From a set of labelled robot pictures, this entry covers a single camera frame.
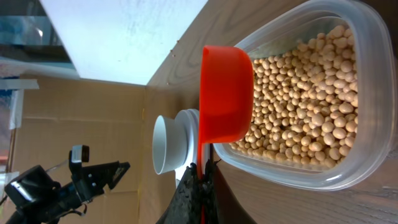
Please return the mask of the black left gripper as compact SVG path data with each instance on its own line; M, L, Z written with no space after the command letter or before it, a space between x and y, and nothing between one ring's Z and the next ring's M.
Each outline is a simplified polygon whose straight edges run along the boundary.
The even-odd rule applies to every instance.
M82 205L104 194L104 187L113 190L129 170L128 162L112 162L83 167L81 162L68 162L72 181L58 191L59 199L66 205Z

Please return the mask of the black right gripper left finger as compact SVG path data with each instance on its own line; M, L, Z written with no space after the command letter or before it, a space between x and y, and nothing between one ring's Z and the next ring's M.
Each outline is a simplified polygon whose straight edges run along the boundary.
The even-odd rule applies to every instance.
M201 199L197 166L186 167L182 180L169 206L156 224L199 224L201 222Z

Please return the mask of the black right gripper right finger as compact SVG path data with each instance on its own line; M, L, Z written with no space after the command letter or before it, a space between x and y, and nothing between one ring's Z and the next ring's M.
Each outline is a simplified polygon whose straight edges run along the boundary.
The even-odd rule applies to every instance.
M219 161L208 160L205 168L205 222L218 224L256 224L243 209L222 175Z

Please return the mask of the red plastic measuring scoop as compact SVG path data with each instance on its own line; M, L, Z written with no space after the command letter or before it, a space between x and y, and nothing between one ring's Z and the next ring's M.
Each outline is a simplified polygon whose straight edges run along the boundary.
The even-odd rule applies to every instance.
M203 177L203 145L235 142L251 124L253 73L248 54L237 47L206 45L200 74L198 177Z

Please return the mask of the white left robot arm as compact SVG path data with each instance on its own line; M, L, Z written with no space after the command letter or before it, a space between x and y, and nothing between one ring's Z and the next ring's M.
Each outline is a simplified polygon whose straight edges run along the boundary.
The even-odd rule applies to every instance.
M103 195L105 186L115 188L129 168L128 162L86 167L81 162L70 162L72 181L62 186L42 166L35 166L6 185L6 195L16 206L7 222L58 223L69 214L83 217L87 204Z

